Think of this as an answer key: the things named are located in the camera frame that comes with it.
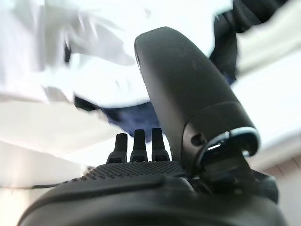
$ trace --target blue fabric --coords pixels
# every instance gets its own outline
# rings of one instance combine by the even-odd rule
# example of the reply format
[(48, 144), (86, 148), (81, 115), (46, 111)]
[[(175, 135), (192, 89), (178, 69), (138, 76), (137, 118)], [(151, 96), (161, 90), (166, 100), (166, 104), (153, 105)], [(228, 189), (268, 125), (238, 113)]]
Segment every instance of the blue fabric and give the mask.
[(101, 108), (108, 117), (109, 123), (119, 126), (130, 136), (136, 129), (145, 131), (145, 141), (151, 141), (151, 129), (160, 128), (155, 109), (151, 102), (123, 108)]

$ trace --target navy blue garment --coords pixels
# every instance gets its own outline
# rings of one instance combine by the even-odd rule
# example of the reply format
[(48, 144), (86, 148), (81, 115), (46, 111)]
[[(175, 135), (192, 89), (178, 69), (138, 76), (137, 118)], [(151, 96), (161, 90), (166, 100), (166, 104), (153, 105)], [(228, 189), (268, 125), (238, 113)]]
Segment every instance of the navy blue garment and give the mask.
[(146, 142), (151, 141), (151, 129), (161, 127), (151, 102), (131, 107), (103, 108), (75, 96), (74, 105), (86, 111), (101, 110), (109, 123), (119, 126), (132, 137), (136, 129), (145, 130)]

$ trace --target white cloth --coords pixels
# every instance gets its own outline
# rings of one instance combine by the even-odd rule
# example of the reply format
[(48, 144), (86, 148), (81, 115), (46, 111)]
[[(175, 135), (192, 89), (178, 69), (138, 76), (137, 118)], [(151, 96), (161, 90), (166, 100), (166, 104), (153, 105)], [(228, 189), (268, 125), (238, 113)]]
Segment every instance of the white cloth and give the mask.
[[(75, 91), (103, 107), (149, 100), (135, 62), (134, 40), (170, 26), (207, 56), (214, 13), (230, 0), (6, 0), (0, 15), (0, 93), (48, 101), (42, 86)], [(63, 67), (64, 44), (74, 53)]]

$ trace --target robotic hand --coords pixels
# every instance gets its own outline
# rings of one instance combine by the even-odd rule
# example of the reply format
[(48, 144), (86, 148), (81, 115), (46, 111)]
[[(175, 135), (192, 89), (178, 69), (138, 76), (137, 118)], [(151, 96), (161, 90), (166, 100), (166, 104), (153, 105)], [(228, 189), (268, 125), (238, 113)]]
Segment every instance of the robotic hand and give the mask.
[(107, 164), (30, 206), (19, 226), (285, 226), (273, 177), (253, 171), (259, 135), (226, 80), (185, 36), (163, 27), (137, 37), (137, 62), (161, 129), (118, 134)]

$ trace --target black strap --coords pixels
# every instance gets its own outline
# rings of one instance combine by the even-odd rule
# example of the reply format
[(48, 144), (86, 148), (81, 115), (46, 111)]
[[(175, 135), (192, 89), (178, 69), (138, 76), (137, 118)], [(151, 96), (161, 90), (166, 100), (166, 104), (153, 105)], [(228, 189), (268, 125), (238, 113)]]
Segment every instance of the black strap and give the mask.
[(233, 9), (219, 14), (214, 21), (215, 48), (210, 60), (229, 84), (236, 78), (236, 33), (268, 21), (288, 0), (234, 0)]

